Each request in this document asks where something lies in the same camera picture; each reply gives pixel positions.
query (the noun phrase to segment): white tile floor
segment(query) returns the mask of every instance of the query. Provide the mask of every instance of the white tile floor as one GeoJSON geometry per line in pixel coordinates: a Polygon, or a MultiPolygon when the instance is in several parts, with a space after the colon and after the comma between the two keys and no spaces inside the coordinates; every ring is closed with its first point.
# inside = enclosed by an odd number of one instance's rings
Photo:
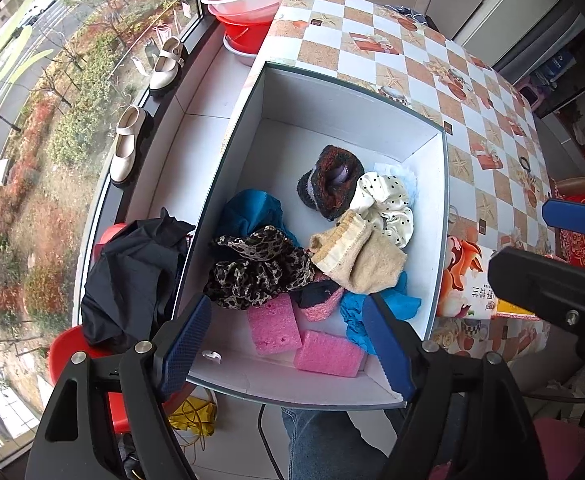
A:
{"type": "MultiPolygon", "coordinates": [[[[223,47],[195,92],[170,148],[157,185],[150,216],[162,206],[191,223],[199,218],[208,186],[221,156],[220,143],[230,112],[249,68],[223,47]]],[[[276,474],[256,428],[260,404],[218,394],[218,420],[205,450],[196,444],[186,449],[188,461],[200,480],[274,479],[276,474]]],[[[395,433],[383,412],[354,412],[351,419],[364,439],[388,454],[395,433]]],[[[266,406],[263,428],[275,460],[288,476],[288,436],[281,410],[266,406]]]]}

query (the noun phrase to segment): bucket handle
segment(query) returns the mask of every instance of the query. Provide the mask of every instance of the bucket handle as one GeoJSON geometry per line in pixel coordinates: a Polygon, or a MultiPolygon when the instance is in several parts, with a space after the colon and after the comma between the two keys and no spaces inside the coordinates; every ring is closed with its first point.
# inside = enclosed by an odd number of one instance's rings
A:
{"type": "Polygon", "coordinates": [[[237,41],[239,40],[239,38],[241,38],[244,34],[247,33],[247,31],[250,30],[250,27],[246,27],[244,30],[242,30],[237,36],[235,36],[234,38],[231,38],[229,35],[226,34],[226,37],[228,38],[228,41],[237,41]]]}

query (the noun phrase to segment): white mary jane shoe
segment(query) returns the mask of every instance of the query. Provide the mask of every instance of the white mary jane shoe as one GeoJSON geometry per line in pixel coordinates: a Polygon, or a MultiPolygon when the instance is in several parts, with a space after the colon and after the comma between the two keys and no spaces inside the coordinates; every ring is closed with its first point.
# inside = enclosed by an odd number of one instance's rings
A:
{"type": "Polygon", "coordinates": [[[137,152],[138,138],[152,128],[152,116],[135,105],[126,108],[117,123],[114,155],[110,163],[110,178],[117,187],[128,183],[137,152]]]}
{"type": "Polygon", "coordinates": [[[150,75],[150,93],[163,95],[174,88],[187,57],[184,44],[175,36],[170,36],[161,47],[155,68],[150,75]]]}

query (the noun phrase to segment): street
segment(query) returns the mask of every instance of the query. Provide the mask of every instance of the street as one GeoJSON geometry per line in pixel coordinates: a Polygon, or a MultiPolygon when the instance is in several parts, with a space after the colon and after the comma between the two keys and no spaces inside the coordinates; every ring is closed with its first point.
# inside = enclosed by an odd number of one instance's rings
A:
{"type": "MultiPolygon", "coordinates": [[[[26,43],[23,54],[4,80],[9,79],[12,72],[22,62],[37,52],[53,49],[53,52],[47,57],[52,59],[56,56],[61,50],[57,45],[64,44],[82,25],[82,20],[85,20],[91,12],[92,9],[88,6],[77,6],[68,11],[59,1],[52,4],[34,23],[32,36],[29,38],[28,43],[26,43]]],[[[22,106],[28,98],[30,90],[41,76],[43,69],[49,64],[50,60],[44,57],[30,66],[15,84],[0,83],[0,114],[3,117],[12,123],[16,121],[22,106]]],[[[10,129],[10,126],[0,119],[0,156],[10,129]]]]}

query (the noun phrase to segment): window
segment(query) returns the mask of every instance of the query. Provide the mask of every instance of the window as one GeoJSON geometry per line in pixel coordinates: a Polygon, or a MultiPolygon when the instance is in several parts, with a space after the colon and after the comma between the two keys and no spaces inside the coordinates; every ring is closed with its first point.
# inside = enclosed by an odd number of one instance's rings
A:
{"type": "Polygon", "coordinates": [[[71,324],[116,123],[144,95],[163,41],[186,34],[200,6],[3,0],[0,9],[2,459],[32,438],[52,391],[48,348],[71,324]]]}

